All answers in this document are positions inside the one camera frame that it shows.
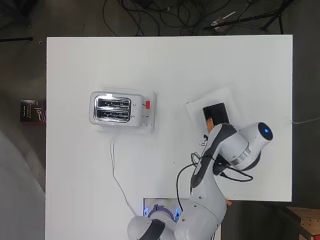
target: gray floor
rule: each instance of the gray floor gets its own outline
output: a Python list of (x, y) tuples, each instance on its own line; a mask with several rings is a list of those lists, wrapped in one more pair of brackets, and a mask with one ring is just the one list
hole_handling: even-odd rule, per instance
[[(215, 10), (226, 2), (226, 0), (192, 1), (207, 2), (206, 11)], [(157, 2), (162, 7), (169, 6), (170, 3), (175, 5), (169, 0), (157, 0)], [(280, 2), (281, 0), (261, 0), (260, 3), (252, 6), (244, 14), (244, 17), (271, 11), (279, 6)], [(10, 121), (10, 128), (15, 128), (16, 131), (21, 133), (24, 141), (27, 141), (30, 147), (34, 149), (44, 167), (45, 126), (21, 125), (19, 123), (19, 101), (21, 99), (45, 99), (46, 97), (46, 37), (112, 36), (112, 33), (103, 23), (103, 3), (104, 0), (39, 1), (31, 14), (32, 26), (30, 28), (12, 25), (0, 30), (0, 38), (33, 36), (35, 39), (33, 42), (0, 43), (0, 106), (2, 113)], [(234, 20), (245, 6), (245, 0), (232, 0), (227, 8), (213, 14), (203, 24), (208, 25), (217, 17), (236, 11), (236, 14), (230, 18), (230, 20)], [(296, 121), (320, 116), (320, 108), (317, 107), (317, 102), (320, 100), (320, 48), (318, 45), (320, 42), (320, 32), (318, 30), (320, 15), (318, 9), (320, 9), (320, 1), (296, 0), (283, 15), (285, 33), (294, 35), (293, 118)], [(136, 34), (137, 28), (132, 19), (116, 0), (108, 0), (105, 16), (117, 35), (134, 36)], [(157, 35), (154, 22), (148, 16), (144, 15), (142, 18), (141, 26), (145, 35)], [(170, 16), (166, 16), (165, 20), (172, 25), (179, 24), (176, 19), (172, 19)], [(265, 20), (259, 20), (254, 25), (261, 25), (263, 22)], [(271, 34), (279, 33), (277, 21), (270, 26), (269, 32)], [(212, 33), (199, 31), (199, 34), (211, 35)], [(264, 33), (256, 29), (236, 26), (227, 34)], [(161, 35), (179, 35), (179, 30), (166, 28), (161, 24)], [(320, 121), (293, 127), (295, 139), (293, 141), (293, 205), (320, 208), (320, 191), (317, 191), (318, 188), (315, 187), (320, 183), (320, 174), (318, 174), (320, 162), (317, 151), (320, 142), (319, 126)], [(22, 137), (12, 136), (17, 143), (22, 141)], [(293, 238), (290, 231), (287, 234), (283, 230), (287, 227), (281, 225), (282, 223), (276, 219), (268, 209), (258, 203), (236, 202), (228, 211), (223, 236), (226, 236), (225, 239), (295, 239), (297, 237), (294, 235)], [(283, 230), (282, 235), (279, 231), (276, 235), (272, 235), (271, 232), (274, 228), (280, 232)]]

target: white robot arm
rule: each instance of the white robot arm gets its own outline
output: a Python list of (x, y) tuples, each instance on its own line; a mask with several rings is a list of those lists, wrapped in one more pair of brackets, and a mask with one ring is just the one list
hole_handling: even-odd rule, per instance
[(211, 131), (203, 155), (191, 177), (191, 193), (175, 224), (169, 218), (134, 217), (128, 226), (130, 240), (210, 240), (226, 213), (226, 199), (216, 184), (214, 160), (220, 154), (231, 166), (246, 170), (259, 161), (261, 150), (273, 138), (265, 123), (237, 131), (219, 124)]

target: white tabletop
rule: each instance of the white tabletop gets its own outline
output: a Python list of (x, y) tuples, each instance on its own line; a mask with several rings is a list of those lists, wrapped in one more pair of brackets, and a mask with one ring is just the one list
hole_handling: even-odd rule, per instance
[(47, 240), (127, 239), (132, 215), (112, 179), (113, 134), (88, 120), (90, 94), (107, 87), (157, 94), (154, 133), (122, 133), (115, 144), (116, 175), (136, 212), (144, 197), (175, 198), (176, 175), (199, 149), (186, 103), (221, 88), (241, 127), (264, 121), (275, 138), (253, 182), (218, 178), (219, 187), (229, 199), (291, 200), (291, 36), (48, 38)]

